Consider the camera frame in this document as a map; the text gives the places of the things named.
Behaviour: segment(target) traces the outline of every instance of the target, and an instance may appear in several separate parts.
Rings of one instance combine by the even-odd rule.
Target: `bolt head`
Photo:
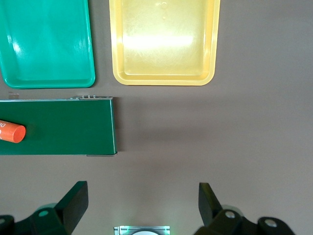
[[[276,222],[274,220],[272,220],[272,219],[266,219],[264,222],[266,223],[267,226],[270,226],[272,228],[276,228],[277,227]]]
[[[234,212],[231,212],[231,211],[226,211],[225,215],[227,218],[230,218],[230,219],[234,219],[236,217]]]

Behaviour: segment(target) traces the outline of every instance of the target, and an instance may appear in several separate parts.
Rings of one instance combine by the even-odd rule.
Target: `metal bracket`
[[[42,208],[17,223],[11,215],[0,215],[0,235],[70,235],[87,207],[87,182],[79,181],[54,208]]]
[[[77,95],[77,96],[73,96],[69,99],[78,99],[78,100],[88,100],[88,99],[92,99],[92,100],[98,100],[98,99],[113,99],[113,97],[110,96],[96,96],[96,95]]]
[[[211,186],[199,184],[199,211],[204,223],[195,235],[295,235],[280,219],[262,217],[254,224],[233,210],[223,210]]]
[[[20,98],[20,94],[9,92],[9,99],[19,99],[19,98]]]

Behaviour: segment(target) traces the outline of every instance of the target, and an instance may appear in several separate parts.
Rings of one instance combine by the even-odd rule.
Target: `green tray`
[[[1,0],[0,67],[11,88],[90,87],[88,0]]]
[[[0,141],[0,155],[114,155],[111,97],[0,100],[0,120],[26,127],[20,143]]]

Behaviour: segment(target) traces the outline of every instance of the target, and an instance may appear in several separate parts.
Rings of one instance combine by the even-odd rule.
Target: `yellow tray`
[[[110,0],[115,78],[201,86],[214,75],[220,0]]]

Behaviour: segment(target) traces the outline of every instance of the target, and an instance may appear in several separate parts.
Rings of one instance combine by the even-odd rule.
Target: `orange cap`
[[[19,143],[25,134],[24,126],[0,120],[0,140]]]

